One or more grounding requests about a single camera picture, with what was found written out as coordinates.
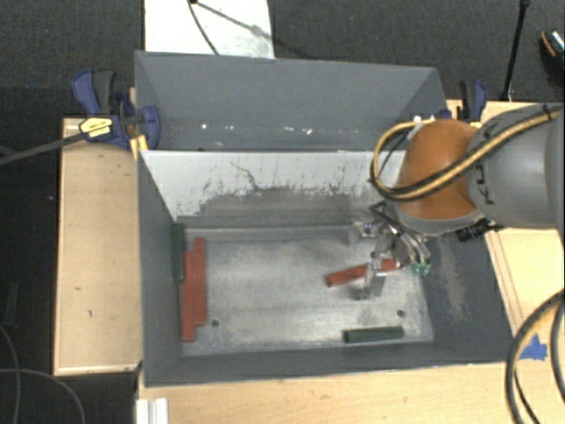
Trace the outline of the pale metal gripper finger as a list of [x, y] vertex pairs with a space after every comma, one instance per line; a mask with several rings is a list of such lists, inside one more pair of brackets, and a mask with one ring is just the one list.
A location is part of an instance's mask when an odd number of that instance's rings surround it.
[[379, 261], [369, 261], [365, 270], [364, 280], [364, 298], [368, 299], [375, 291], [375, 287], [381, 283], [384, 278], [383, 270]]
[[361, 239], [372, 238], [374, 238], [372, 222], [356, 221], [347, 230], [347, 243], [349, 245], [356, 245]]

